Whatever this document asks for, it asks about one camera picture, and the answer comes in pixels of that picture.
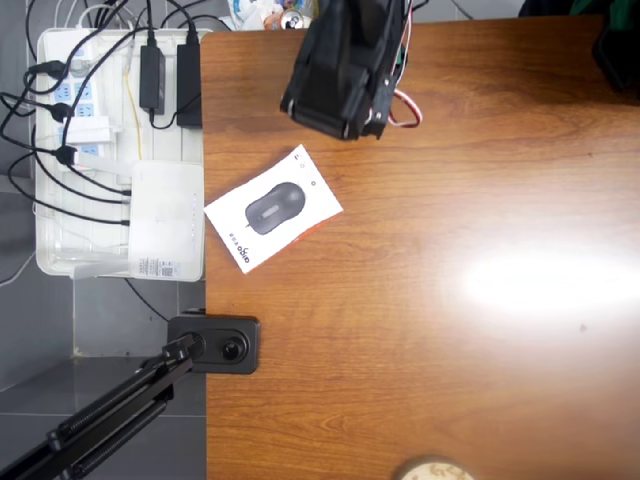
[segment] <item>black mouse image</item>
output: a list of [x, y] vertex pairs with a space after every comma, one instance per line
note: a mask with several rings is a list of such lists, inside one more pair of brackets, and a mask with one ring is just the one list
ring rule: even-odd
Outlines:
[[304, 191], [295, 183], [285, 182], [273, 187], [264, 197], [247, 207], [245, 215], [249, 226], [260, 235], [266, 235], [278, 225], [297, 217], [304, 208]]

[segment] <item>wooden desk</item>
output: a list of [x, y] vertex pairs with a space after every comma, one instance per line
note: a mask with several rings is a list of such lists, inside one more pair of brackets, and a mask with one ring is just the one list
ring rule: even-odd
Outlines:
[[254, 375], [208, 378], [209, 478], [640, 478], [640, 110], [600, 25], [420, 25], [424, 125], [356, 143], [278, 112], [302, 33], [206, 37], [207, 200], [302, 143], [344, 207], [246, 276], [208, 225], [207, 310], [263, 335]]

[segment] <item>black device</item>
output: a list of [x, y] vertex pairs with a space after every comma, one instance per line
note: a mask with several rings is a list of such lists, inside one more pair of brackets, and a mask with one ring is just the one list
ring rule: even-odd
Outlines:
[[140, 108], [156, 116], [164, 115], [165, 62], [155, 40], [140, 47]]
[[299, 185], [284, 182], [249, 205], [245, 215], [256, 233], [266, 235], [287, 220], [297, 217], [305, 202], [306, 196]]
[[325, 0], [296, 59], [280, 110], [341, 140], [380, 138], [397, 82], [405, 0]]
[[190, 313], [169, 322], [170, 342], [116, 388], [51, 430], [0, 480], [79, 480], [158, 417], [189, 372], [252, 373], [260, 325], [252, 317]]
[[202, 128], [202, 99], [200, 98], [200, 45], [178, 45], [176, 123], [182, 128]]

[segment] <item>power outlet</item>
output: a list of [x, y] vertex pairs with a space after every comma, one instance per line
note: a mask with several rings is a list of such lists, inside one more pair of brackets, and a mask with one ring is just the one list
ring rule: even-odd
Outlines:
[[71, 101], [71, 85], [63, 83], [53, 93], [53, 97], [56, 102], [70, 102]]
[[[82, 87], [82, 83], [76, 83], [73, 86], [76, 91], [76, 97], [77, 97], [78, 93], [80, 92], [80, 87]], [[80, 100], [92, 100], [91, 83], [87, 83], [87, 86], [84, 87], [84, 90], [82, 90], [82, 95], [80, 96]]]
[[98, 146], [97, 145], [84, 145], [80, 147], [80, 151], [82, 153], [87, 153], [89, 155], [98, 155]]
[[80, 103], [76, 107], [76, 117], [93, 117], [93, 104]]

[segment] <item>power adapter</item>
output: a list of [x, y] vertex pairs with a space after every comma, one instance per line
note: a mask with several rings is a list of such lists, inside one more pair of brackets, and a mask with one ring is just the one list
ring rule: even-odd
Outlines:
[[182, 128], [202, 128], [202, 99], [200, 98], [200, 43], [198, 34], [189, 31], [187, 43], [178, 45], [177, 59], [177, 117]]
[[149, 34], [140, 48], [140, 108], [150, 115], [164, 114], [165, 58]]

